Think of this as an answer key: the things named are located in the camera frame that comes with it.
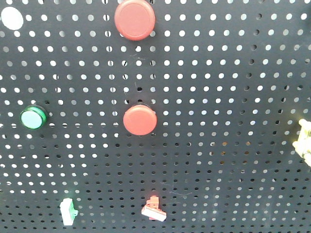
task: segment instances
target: pegboard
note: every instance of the pegboard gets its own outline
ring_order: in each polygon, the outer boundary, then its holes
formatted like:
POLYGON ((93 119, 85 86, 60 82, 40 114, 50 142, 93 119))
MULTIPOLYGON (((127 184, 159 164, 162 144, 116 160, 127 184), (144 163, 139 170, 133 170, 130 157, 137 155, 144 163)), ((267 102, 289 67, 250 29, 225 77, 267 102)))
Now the pegboard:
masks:
POLYGON ((117 0, 7 0, 0 22, 0 231, 310 232, 310 0, 152 0, 138 42, 117 0), (156 129, 129 134, 143 102, 156 129), (20 112, 50 114, 31 131, 20 112), (140 214, 160 197, 164 222, 140 214), (64 227, 59 204, 79 215, 64 227))

